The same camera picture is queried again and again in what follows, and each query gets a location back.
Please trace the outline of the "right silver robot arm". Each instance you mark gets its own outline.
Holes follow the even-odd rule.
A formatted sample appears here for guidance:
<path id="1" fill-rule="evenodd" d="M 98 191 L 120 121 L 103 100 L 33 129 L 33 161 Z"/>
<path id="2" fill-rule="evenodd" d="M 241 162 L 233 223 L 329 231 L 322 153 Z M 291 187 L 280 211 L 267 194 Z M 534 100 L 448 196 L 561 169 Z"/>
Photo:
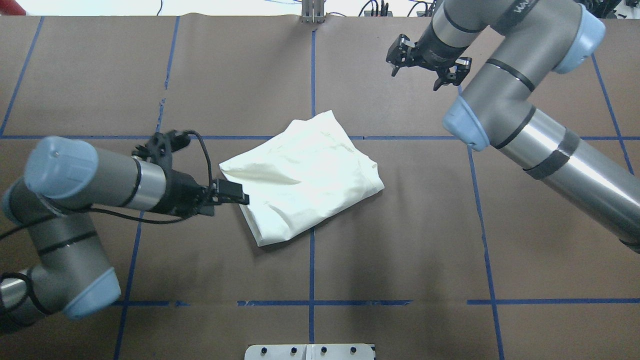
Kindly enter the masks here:
<path id="1" fill-rule="evenodd" d="M 639 251 L 639 178 L 542 108 L 551 74 L 566 75 L 595 54 L 605 23 L 574 0 L 443 0 L 419 39 L 388 48 L 402 68 L 436 74 L 433 90 L 461 85 L 467 50 L 486 30 L 502 40 L 455 97 L 442 126 L 469 149 L 493 148 L 565 198 L 634 253 Z"/>

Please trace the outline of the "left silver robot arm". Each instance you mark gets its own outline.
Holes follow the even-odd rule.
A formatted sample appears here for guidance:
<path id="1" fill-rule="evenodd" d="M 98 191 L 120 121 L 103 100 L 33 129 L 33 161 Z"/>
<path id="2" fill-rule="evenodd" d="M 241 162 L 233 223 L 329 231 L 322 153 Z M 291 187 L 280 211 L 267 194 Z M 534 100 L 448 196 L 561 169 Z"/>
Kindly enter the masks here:
<path id="1" fill-rule="evenodd" d="M 23 175 L 2 197 L 2 211 L 28 232 L 39 264 L 1 275 L 1 333 L 47 316 L 77 321 L 121 296 L 114 267 L 90 214 L 141 223 L 117 208 L 167 215 L 174 224 L 212 217 L 224 203 L 248 205 L 239 183 L 214 178 L 205 143 L 194 130 L 156 132 L 131 155 L 68 137 L 48 136 L 30 153 Z"/>

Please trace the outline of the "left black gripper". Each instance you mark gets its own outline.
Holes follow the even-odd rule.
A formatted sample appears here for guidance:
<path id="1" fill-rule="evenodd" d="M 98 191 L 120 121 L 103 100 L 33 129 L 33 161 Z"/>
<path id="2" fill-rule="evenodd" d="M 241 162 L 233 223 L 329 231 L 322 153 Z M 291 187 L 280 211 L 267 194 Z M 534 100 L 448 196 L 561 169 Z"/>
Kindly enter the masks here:
<path id="1" fill-rule="evenodd" d="M 243 185 L 212 176 L 206 186 L 200 185 L 187 173 L 165 170 L 165 192 L 162 196 L 162 214 L 180 218 L 194 215 L 215 216 L 215 206 L 222 204 L 249 205 L 250 196 Z"/>

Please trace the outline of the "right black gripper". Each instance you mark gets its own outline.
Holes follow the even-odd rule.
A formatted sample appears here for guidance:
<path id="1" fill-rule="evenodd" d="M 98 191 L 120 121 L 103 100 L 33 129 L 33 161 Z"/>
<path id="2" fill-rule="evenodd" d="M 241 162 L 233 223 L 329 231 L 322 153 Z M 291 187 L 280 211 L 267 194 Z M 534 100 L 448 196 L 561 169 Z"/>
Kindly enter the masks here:
<path id="1" fill-rule="evenodd" d="M 396 77 L 401 68 L 413 68 L 419 66 L 430 71 L 449 69 L 461 57 L 469 45 L 453 47 L 436 35 L 434 30 L 425 30 L 417 43 L 417 60 L 414 50 L 416 44 L 406 34 L 399 34 L 393 41 L 385 57 L 387 64 L 391 65 L 391 77 Z"/>

